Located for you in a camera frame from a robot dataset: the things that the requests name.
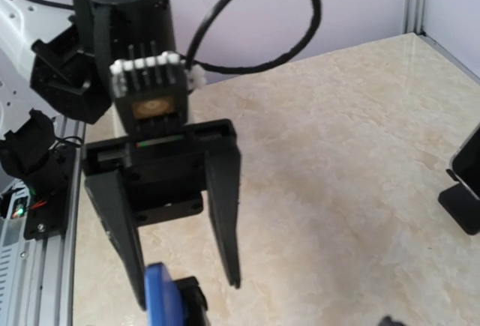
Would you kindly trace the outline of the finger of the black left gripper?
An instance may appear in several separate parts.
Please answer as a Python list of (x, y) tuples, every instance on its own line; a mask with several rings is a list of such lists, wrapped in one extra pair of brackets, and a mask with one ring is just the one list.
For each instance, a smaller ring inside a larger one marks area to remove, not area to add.
[(241, 161), (235, 146), (211, 151), (205, 158), (211, 226), (226, 278), (236, 289), (242, 281), (237, 241)]
[(145, 263), (136, 220), (120, 171), (86, 176), (85, 190), (124, 265), (136, 301), (145, 310)]

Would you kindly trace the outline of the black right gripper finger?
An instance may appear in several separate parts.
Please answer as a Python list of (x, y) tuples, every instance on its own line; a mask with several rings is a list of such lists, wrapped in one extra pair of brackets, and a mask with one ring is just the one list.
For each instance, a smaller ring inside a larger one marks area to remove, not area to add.
[(378, 323), (378, 326), (406, 326), (403, 322), (393, 319), (391, 316), (384, 316)]

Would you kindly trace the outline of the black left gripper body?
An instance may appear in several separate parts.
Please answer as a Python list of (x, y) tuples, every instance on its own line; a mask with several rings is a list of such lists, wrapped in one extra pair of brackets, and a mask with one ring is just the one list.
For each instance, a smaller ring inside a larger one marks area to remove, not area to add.
[(82, 169), (85, 176), (120, 171), (130, 208), (145, 225), (162, 221), (147, 212), (169, 211), (182, 202), (192, 202), (191, 213), (200, 211), (196, 198), (207, 192), (206, 155), (234, 146), (233, 123), (221, 119), (189, 124), (168, 136), (89, 143), (82, 150)]

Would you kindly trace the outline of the black phone blue edge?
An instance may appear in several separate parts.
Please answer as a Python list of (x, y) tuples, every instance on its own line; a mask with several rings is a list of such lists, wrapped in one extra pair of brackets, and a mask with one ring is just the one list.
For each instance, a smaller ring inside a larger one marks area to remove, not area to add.
[(163, 263), (145, 270), (145, 302), (149, 326), (184, 326), (184, 304), (178, 286)]

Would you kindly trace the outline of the black round-base stand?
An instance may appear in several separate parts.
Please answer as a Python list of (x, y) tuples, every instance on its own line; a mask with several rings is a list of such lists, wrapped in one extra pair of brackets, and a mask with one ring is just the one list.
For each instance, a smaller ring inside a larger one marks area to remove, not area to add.
[(186, 326), (210, 326), (208, 304), (196, 277), (175, 281), (183, 303), (183, 319)]

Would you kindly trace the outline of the black folding phone stand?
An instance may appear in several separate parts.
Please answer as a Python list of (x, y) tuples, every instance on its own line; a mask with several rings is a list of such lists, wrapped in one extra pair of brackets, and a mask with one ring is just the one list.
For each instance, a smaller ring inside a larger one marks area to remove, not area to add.
[(438, 195), (438, 202), (468, 235), (479, 233), (479, 200), (463, 185), (452, 170), (446, 173), (456, 184)]

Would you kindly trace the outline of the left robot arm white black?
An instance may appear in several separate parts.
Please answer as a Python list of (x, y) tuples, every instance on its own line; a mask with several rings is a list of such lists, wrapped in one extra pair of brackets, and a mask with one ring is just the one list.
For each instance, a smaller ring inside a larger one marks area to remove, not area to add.
[(300, 41), (272, 61), (224, 67), (196, 60), (219, 0), (185, 54), (176, 51), (170, 0), (2, 0), (1, 49), (29, 87), (66, 118), (96, 123), (114, 107), (125, 136), (82, 147), (85, 188), (146, 308), (140, 226), (207, 209), (226, 278), (241, 285), (237, 220), (242, 156), (228, 119), (192, 124), (189, 98), (206, 71), (247, 75), (286, 64), (311, 41), (322, 0)]

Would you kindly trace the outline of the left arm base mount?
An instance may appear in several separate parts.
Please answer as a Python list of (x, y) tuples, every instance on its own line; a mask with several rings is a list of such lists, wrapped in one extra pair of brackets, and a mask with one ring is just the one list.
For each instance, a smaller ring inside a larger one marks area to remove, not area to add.
[(67, 230), (69, 196), (74, 176), (77, 137), (55, 134), (53, 121), (33, 109), (18, 131), (8, 131), (1, 140), (1, 167), (27, 186), (31, 201), (26, 207), (24, 238), (40, 240), (63, 235)]

